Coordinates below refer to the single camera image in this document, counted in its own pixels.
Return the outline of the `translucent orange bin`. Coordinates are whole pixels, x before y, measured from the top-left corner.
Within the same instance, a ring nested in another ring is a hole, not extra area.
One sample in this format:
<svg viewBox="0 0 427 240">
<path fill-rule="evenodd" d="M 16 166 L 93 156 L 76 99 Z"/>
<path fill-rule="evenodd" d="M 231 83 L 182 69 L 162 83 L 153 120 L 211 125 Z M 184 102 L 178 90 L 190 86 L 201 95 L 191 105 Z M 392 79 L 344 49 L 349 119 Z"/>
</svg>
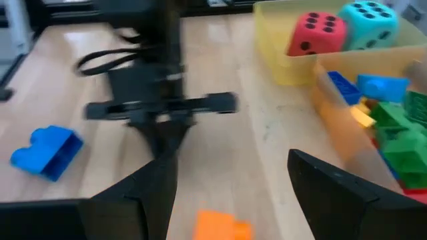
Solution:
<svg viewBox="0 0 427 240">
<path fill-rule="evenodd" d="M 321 117 L 340 162 L 337 167 L 389 190 L 402 194 L 397 180 L 363 130 L 352 117 L 350 107 L 329 79 L 327 72 L 338 71 L 354 81 L 359 74 L 415 77 L 412 86 L 427 88 L 427 47 L 412 46 L 375 51 L 349 51 L 317 57 L 312 103 Z"/>
</svg>

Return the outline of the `large orange one-stud block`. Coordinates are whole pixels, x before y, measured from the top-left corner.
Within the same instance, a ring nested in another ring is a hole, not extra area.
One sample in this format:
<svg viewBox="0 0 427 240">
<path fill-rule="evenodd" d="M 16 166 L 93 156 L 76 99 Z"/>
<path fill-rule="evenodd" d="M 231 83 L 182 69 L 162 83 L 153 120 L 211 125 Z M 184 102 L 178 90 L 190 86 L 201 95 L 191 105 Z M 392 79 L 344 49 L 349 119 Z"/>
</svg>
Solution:
<svg viewBox="0 0 427 240">
<path fill-rule="evenodd" d="M 252 226 L 233 215 L 211 210 L 197 213 L 193 240 L 254 240 Z"/>
</svg>

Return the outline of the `red toy block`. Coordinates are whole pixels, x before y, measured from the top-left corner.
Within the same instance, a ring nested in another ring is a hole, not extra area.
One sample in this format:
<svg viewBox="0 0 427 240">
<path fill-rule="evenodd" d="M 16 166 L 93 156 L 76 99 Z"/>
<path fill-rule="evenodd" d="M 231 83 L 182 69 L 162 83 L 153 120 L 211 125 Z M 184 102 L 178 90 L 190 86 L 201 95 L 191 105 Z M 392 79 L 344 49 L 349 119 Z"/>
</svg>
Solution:
<svg viewBox="0 0 427 240">
<path fill-rule="evenodd" d="M 427 204 L 427 189 L 403 189 L 405 196 Z"/>
</svg>

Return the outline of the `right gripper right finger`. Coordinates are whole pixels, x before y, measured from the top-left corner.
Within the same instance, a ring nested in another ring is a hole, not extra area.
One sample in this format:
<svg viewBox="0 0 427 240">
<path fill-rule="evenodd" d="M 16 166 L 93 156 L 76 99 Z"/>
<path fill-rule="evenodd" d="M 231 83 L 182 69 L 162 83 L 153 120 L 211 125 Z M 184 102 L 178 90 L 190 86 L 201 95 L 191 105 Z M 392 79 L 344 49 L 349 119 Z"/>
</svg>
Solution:
<svg viewBox="0 0 427 240">
<path fill-rule="evenodd" d="M 289 150 L 287 168 L 315 240 L 359 240 L 366 208 L 378 196 L 359 177 L 299 149 Z"/>
</svg>

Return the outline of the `large blue one-stud block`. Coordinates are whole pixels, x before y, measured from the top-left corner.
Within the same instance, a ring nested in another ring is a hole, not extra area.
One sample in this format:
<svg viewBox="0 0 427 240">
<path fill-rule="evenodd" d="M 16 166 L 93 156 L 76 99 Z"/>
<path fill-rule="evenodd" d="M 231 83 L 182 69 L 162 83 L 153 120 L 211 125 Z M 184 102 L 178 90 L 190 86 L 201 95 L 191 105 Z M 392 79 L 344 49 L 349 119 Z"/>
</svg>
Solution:
<svg viewBox="0 0 427 240">
<path fill-rule="evenodd" d="M 401 103 L 410 82 L 407 78 L 358 75 L 356 86 L 363 96 L 379 101 Z"/>
</svg>

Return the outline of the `teal foam die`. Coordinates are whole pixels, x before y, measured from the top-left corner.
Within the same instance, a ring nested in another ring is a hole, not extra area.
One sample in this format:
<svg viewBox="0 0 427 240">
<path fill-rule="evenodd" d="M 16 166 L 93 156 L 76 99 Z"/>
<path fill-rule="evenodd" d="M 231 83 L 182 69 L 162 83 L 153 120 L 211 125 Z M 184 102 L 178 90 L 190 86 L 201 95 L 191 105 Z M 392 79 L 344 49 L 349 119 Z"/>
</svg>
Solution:
<svg viewBox="0 0 427 240">
<path fill-rule="evenodd" d="M 346 24 L 344 51 L 391 47 L 399 33 L 399 18 L 386 5 L 374 1 L 345 4 L 338 12 Z"/>
</svg>

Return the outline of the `large blue two-stud block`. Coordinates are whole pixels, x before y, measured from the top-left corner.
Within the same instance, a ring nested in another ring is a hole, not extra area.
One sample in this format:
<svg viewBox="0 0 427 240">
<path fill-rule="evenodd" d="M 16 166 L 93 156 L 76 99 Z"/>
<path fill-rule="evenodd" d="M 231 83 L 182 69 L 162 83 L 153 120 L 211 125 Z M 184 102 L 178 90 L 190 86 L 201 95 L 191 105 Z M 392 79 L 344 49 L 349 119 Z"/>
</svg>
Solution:
<svg viewBox="0 0 427 240">
<path fill-rule="evenodd" d="M 74 131 L 55 125 L 34 130 L 29 142 L 29 147 L 13 152 L 12 166 L 50 181 L 60 178 L 83 147 L 83 141 Z"/>
</svg>

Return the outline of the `red foam die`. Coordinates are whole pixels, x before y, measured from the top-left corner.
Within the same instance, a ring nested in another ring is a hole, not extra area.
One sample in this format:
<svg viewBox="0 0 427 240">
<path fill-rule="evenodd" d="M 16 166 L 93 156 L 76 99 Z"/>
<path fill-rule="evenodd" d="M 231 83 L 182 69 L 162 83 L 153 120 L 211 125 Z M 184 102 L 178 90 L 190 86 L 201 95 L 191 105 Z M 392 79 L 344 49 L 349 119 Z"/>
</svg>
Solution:
<svg viewBox="0 0 427 240">
<path fill-rule="evenodd" d="M 327 12 L 308 12 L 295 25 L 287 56 L 334 53 L 343 49 L 347 37 L 344 20 Z"/>
</svg>

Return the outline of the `bright green small brick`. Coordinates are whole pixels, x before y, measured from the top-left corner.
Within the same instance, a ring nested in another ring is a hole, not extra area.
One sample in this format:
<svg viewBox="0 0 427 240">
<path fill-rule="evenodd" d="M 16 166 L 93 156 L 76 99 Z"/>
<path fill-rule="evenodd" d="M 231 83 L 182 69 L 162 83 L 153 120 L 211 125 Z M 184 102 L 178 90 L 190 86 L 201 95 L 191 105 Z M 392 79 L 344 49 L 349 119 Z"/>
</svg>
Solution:
<svg viewBox="0 0 427 240">
<path fill-rule="evenodd" d="M 412 127 L 412 123 L 404 116 L 403 107 L 398 104 L 379 102 L 372 108 L 369 116 L 375 120 L 372 127 L 374 135 L 399 133 Z"/>
</svg>

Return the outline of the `translucent yellow bin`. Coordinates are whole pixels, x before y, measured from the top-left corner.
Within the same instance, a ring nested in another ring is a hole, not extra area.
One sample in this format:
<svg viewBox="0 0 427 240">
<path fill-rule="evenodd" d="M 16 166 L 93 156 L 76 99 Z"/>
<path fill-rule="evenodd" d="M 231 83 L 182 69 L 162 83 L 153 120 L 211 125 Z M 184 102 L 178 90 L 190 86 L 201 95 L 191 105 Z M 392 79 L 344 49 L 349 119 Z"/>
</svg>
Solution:
<svg viewBox="0 0 427 240">
<path fill-rule="evenodd" d="M 288 57 L 286 51 L 300 15 L 337 12 L 350 0 L 283 0 L 254 4 L 255 38 L 276 83 L 312 83 L 316 73 L 338 71 L 353 81 L 359 74 L 401 77 L 405 68 L 427 54 L 427 36 L 405 19 L 395 46 L 386 49 Z"/>
</svg>

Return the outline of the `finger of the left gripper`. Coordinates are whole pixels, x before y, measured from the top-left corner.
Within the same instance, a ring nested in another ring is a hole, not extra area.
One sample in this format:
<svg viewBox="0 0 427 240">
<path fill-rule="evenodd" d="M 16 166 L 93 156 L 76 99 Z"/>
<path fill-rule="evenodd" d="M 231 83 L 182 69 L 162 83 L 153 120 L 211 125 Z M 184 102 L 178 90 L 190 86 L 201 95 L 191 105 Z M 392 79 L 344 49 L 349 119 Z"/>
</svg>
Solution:
<svg viewBox="0 0 427 240">
<path fill-rule="evenodd" d="M 163 122 L 161 124 L 161 135 L 164 138 L 164 152 L 162 159 L 176 157 L 179 148 L 192 125 L 183 122 Z"/>
<path fill-rule="evenodd" d="M 130 123 L 129 126 L 137 129 L 137 131 L 147 141 L 153 158 L 158 159 L 162 153 L 162 142 L 156 124 Z"/>
</svg>

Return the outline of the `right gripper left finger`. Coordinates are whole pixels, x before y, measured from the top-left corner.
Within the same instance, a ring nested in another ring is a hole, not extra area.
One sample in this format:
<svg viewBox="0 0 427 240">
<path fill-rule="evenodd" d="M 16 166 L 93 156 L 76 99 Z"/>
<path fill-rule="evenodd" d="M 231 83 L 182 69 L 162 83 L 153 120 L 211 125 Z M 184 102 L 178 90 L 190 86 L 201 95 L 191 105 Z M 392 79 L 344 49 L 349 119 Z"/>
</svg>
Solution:
<svg viewBox="0 0 427 240">
<path fill-rule="evenodd" d="M 165 240 L 177 191 L 177 157 L 164 155 L 93 196 L 89 240 Z"/>
</svg>

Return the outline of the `large green two-stud block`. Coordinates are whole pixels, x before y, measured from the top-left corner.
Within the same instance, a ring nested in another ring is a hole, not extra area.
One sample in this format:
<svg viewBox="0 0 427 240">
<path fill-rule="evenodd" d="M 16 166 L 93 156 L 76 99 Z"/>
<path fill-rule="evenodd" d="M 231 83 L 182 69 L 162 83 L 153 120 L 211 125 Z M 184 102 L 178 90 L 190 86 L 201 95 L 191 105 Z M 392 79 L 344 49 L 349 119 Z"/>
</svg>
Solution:
<svg viewBox="0 0 427 240">
<path fill-rule="evenodd" d="M 406 189 L 427 189 L 427 136 L 401 131 L 382 142 L 380 150 Z"/>
</svg>

